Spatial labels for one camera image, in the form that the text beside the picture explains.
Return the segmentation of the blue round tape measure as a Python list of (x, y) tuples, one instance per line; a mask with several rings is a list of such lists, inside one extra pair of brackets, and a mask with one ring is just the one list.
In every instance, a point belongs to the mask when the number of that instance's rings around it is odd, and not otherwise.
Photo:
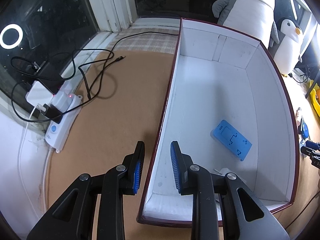
[(304, 140), (309, 138), (309, 129), (305, 122), (301, 123), (301, 136)]

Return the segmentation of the blue phone stand plate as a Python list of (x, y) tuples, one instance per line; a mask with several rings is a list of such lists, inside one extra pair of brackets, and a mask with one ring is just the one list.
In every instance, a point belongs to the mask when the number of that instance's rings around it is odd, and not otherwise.
[(252, 143), (226, 120), (220, 121), (212, 131), (212, 136), (239, 158), (240, 161), (244, 161), (252, 147)]

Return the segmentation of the red box white interior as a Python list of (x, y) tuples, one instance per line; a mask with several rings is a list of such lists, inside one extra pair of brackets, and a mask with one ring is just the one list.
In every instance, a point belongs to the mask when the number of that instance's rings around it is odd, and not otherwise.
[[(212, 131), (226, 120), (252, 143), (240, 161)], [(240, 31), (183, 18), (137, 221), (188, 228), (192, 198), (178, 193), (170, 159), (177, 141), (194, 163), (228, 168), (272, 212), (293, 204), (299, 177), (295, 113), (264, 44)]]

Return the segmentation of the pink lotion bottle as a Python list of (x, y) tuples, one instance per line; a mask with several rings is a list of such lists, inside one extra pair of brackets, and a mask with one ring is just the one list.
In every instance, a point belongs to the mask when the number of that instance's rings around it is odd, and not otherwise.
[(302, 119), (302, 109), (300, 107), (298, 107), (298, 109), (296, 111), (296, 124), (297, 124), (297, 126), (300, 126), (301, 119)]

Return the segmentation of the yellow fruit bowl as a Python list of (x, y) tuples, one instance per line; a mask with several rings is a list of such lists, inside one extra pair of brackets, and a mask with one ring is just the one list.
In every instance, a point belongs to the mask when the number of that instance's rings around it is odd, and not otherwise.
[(315, 83), (315, 86), (313, 87), (312, 91), (310, 92), (310, 100), (312, 103), (312, 106), (317, 113), (317, 115), (320, 117), (320, 104), (319, 104), (319, 85)]

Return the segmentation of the small penguin plush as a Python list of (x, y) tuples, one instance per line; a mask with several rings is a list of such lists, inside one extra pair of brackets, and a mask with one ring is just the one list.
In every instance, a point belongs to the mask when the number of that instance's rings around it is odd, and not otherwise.
[(283, 76), (290, 74), (298, 62), (302, 62), (303, 31), (292, 20), (284, 19), (280, 26), (281, 38), (274, 54), (274, 61)]

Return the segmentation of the black plug adapter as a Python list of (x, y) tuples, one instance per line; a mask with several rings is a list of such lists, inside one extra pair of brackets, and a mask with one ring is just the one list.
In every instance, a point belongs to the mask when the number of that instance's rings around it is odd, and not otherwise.
[(48, 121), (53, 121), (59, 124), (62, 120), (63, 114), (53, 105), (44, 104), (40, 107), (40, 112), (47, 118)]

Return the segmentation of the white power strip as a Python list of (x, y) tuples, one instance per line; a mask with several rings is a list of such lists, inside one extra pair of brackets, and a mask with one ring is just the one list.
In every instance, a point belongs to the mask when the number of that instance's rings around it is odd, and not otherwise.
[(81, 95), (69, 94), (68, 98), (71, 99), (71, 103), (67, 110), (71, 110), (75, 107), (77, 107), (77, 109), (64, 114), (59, 124), (52, 121), (49, 124), (44, 137), (45, 141), (56, 151), (56, 153), (60, 153), (63, 150), (73, 122), (81, 110), (81, 107), (79, 107), (82, 103)]

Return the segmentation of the white charger brick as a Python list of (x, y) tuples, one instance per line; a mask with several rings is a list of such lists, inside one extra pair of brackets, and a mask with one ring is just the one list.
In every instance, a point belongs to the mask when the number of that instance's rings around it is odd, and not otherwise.
[(25, 99), (33, 106), (44, 106), (45, 104), (48, 105), (53, 97), (54, 94), (44, 87), (40, 81), (35, 81), (29, 92), (26, 94)]

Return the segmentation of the black charger brick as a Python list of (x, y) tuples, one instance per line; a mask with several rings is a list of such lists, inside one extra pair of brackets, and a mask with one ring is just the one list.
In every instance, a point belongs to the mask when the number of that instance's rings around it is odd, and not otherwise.
[(36, 78), (52, 94), (57, 94), (64, 83), (59, 72), (50, 63), (45, 63), (35, 74)]

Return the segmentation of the large penguin plush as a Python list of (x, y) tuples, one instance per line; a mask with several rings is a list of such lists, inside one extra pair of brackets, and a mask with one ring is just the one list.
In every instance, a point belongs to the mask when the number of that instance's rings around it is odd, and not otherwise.
[(279, 43), (275, 0), (217, 0), (212, 12), (218, 24), (259, 39), (266, 48)]

